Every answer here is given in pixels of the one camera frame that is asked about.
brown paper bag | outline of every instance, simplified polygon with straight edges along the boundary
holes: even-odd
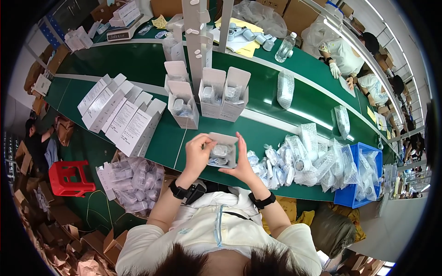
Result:
[[[65,147],[69,145],[71,136],[74,133],[74,125],[73,121],[64,116],[58,118],[57,135],[60,143]]]

worker in white shirt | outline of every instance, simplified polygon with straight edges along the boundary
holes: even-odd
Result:
[[[119,276],[321,274],[310,228],[302,223],[291,225],[274,194],[250,167],[243,137],[238,132],[236,136],[237,167],[219,171],[243,181],[251,192],[236,187],[230,190],[240,191],[238,195],[207,193],[193,203],[205,204],[195,208],[182,204],[216,144],[207,134],[198,134],[186,143],[183,173],[159,198],[147,223],[128,232],[115,267]],[[271,236],[263,229],[255,206]]]
[[[388,78],[388,80],[393,88],[395,96],[399,97],[404,91],[404,81],[398,75]],[[399,135],[403,128],[402,124],[379,79],[374,74],[368,74],[358,78],[358,84],[361,88],[361,92],[367,97],[370,105],[377,107],[377,112],[389,119],[391,126],[394,128],[395,135]]]
[[[379,42],[371,33],[362,33],[359,40],[373,55],[379,51]],[[344,77],[351,90],[356,75],[364,65],[363,58],[343,38],[324,42],[319,46],[319,52],[325,63],[330,66],[330,72],[335,79]]]

black hair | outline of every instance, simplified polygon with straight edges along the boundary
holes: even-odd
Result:
[[[32,126],[35,125],[35,120],[34,119],[28,119],[25,123],[25,128],[26,128],[26,136],[29,136],[29,131],[32,128]]]
[[[396,94],[396,96],[399,97],[400,94],[402,94],[402,92],[405,89],[404,81],[400,76],[395,75],[394,77],[389,78],[389,82],[393,86],[394,94]]]
[[[376,54],[379,51],[379,41],[372,33],[362,33],[362,39],[365,41],[365,48],[372,54]]]
[[[310,276],[295,265],[291,256],[290,249],[281,251],[275,246],[252,249],[250,261],[244,266],[243,276]],[[154,270],[138,270],[132,267],[124,271],[122,276],[202,276],[208,259],[206,254],[195,254],[175,243]]]

cream polo shirt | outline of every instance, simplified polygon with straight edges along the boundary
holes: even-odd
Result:
[[[132,228],[115,266],[118,275],[131,267],[137,270],[153,269],[175,242],[196,253],[233,249],[247,257],[250,257],[250,249],[265,245],[289,248],[297,266],[312,276],[321,274],[320,260],[308,225],[294,224],[274,239],[253,221],[223,212],[248,217],[240,209],[224,205],[207,206],[199,208],[190,220],[167,233],[155,225]]]

blue plastic bin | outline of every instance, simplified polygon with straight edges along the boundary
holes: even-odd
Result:
[[[377,166],[377,176],[378,178],[382,175],[382,151],[371,147],[369,145],[363,144],[363,143],[357,143],[355,145],[350,146],[351,153],[353,154],[353,160],[356,164],[356,167],[359,171],[359,149],[362,149],[362,153],[367,153],[370,151],[378,151],[375,158],[376,166]],[[361,201],[356,200],[356,185],[357,184],[349,184],[345,189],[341,190],[338,189],[335,192],[335,199],[333,200],[333,203],[344,205],[348,207],[357,208],[361,207],[367,203],[370,203],[371,201],[368,199],[364,199]],[[374,191],[376,192],[376,195],[379,196],[379,190],[381,186],[375,186]]]

